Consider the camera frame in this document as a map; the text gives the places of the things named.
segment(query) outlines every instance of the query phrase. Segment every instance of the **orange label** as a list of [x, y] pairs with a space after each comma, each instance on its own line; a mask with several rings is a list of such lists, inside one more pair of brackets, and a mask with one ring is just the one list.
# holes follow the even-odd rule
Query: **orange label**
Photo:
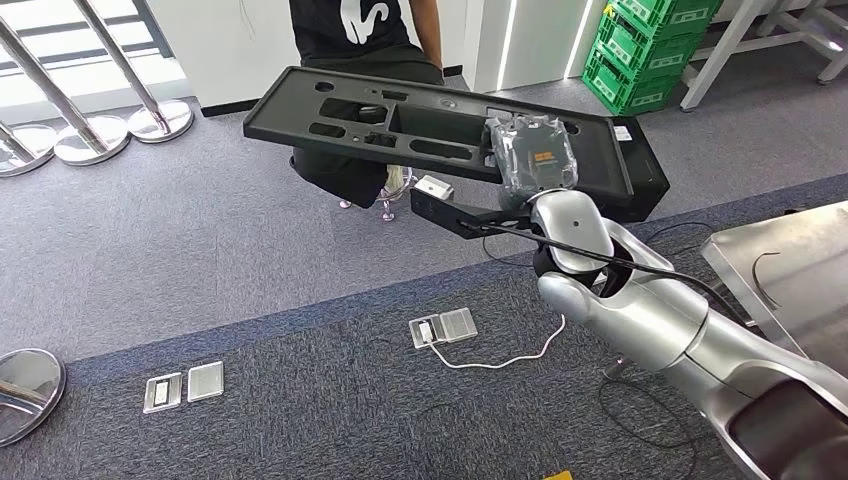
[[534, 157], [536, 158], [537, 162], [544, 162], [546, 160], [553, 160], [554, 154], [551, 153], [551, 152], [542, 152], [542, 153], [537, 153], [536, 155], [534, 155]]
[[554, 475], [553, 477], [547, 477], [547, 478], [545, 478], [545, 480], [573, 480], [573, 479], [571, 478], [571, 473], [569, 473], [568, 470], [566, 470], [562, 473], [558, 473], [558, 474]]

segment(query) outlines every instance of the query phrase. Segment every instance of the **stacked green crates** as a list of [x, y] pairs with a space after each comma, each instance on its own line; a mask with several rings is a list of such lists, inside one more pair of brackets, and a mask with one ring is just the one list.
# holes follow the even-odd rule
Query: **stacked green crates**
[[616, 115], [658, 110], [721, 0], [610, 0], [583, 82]]

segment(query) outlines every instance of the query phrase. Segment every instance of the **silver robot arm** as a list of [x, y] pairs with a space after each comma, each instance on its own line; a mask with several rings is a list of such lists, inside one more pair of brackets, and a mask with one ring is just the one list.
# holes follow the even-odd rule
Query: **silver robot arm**
[[[672, 270], [577, 191], [531, 199], [545, 236]], [[848, 380], [712, 310], [681, 281], [630, 270], [604, 297], [578, 279], [607, 265], [551, 247], [560, 272], [539, 278], [542, 298], [644, 369], [661, 373], [710, 422], [751, 478], [848, 479]]]

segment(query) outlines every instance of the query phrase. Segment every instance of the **white sticker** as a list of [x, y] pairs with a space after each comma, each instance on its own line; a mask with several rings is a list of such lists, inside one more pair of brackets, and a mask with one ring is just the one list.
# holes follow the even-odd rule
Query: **white sticker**
[[630, 131], [627, 130], [627, 127], [615, 127], [615, 139], [619, 142], [629, 142], [633, 140], [633, 137], [630, 136]]

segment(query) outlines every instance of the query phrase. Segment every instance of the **clear plastic bag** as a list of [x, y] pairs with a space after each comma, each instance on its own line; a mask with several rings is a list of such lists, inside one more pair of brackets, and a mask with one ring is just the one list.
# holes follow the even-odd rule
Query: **clear plastic bag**
[[503, 176], [503, 208], [519, 208], [543, 190], [577, 185], [577, 159], [559, 118], [517, 115], [490, 118], [486, 125]]

